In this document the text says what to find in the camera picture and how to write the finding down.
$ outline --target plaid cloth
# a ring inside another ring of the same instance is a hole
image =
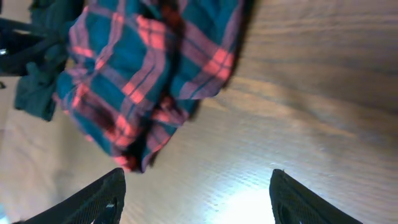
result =
[[[91,1],[69,32],[76,65],[58,102],[121,167],[144,172],[228,79],[243,1]]]

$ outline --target plaid scarf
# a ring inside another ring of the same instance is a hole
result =
[[[69,31],[56,99],[89,140],[144,172],[229,78],[244,0],[94,0]]]

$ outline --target red and navy plaid fabric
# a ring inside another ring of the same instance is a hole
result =
[[[243,0],[95,0],[69,32],[57,99],[88,139],[144,172],[231,73]]]

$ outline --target checkered pattern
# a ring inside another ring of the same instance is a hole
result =
[[[244,0],[94,0],[69,33],[56,99],[127,170],[149,159],[231,73]]]

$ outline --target wooden table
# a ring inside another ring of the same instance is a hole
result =
[[[276,168],[364,223],[397,223],[398,1],[263,0],[251,15],[229,85],[127,175],[122,223],[272,223]],[[15,220],[114,167],[59,111],[12,111],[7,127],[0,197]]]

